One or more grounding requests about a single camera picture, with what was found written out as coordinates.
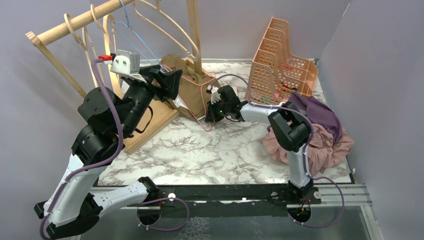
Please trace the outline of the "brown skirt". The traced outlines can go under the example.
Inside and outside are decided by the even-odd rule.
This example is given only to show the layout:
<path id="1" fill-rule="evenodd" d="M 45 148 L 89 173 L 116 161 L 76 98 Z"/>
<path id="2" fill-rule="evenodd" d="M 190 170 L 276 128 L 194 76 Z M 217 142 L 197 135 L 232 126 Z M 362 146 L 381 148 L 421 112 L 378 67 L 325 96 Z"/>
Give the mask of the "brown skirt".
<path id="1" fill-rule="evenodd" d="M 206 93 L 206 90 L 215 80 L 213 75 L 205 72 L 198 74 L 191 59 L 182 59 L 175 54 L 164 56 L 160 64 L 166 70 L 181 69 L 183 71 L 179 85 L 179 97 L 184 106 L 177 107 L 177 110 L 193 121 L 203 117 L 206 113 L 207 102 L 211 100 L 211 95 Z"/>

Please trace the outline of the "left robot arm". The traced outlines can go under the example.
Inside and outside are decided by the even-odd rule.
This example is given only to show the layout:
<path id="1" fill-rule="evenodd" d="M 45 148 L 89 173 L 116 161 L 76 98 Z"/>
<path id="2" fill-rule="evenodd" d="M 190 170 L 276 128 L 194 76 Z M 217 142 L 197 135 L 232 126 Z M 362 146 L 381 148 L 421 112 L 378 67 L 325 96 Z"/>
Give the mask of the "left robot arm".
<path id="1" fill-rule="evenodd" d="M 160 65 L 151 65 L 118 74 L 129 84 L 123 98 L 100 83 L 78 107 L 87 124 L 72 145 L 54 194 L 34 206 L 44 240 L 81 235 L 112 211 L 138 203 L 149 206 L 159 197 L 159 188 L 149 177 L 112 191 L 91 193 L 95 181 L 124 148 L 124 139 L 138 131 L 151 101 L 177 97 L 183 71 L 163 73 Z"/>

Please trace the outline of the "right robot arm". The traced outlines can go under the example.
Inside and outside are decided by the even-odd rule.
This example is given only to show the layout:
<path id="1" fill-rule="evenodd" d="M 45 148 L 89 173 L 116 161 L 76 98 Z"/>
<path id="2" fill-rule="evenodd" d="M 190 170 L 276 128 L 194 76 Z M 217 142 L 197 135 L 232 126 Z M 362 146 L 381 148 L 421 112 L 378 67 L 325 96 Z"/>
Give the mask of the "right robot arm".
<path id="1" fill-rule="evenodd" d="M 262 105 L 247 100 L 241 101 L 229 85 L 220 88 L 209 86 L 206 92 L 211 95 L 207 103 L 206 122 L 217 123 L 226 118 L 270 126 L 277 143 L 288 157 L 289 199 L 296 204 L 306 200 L 314 192 L 314 181 L 307 159 L 307 147 L 313 134 L 309 119 L 291 102 L 283 105 Z"/>

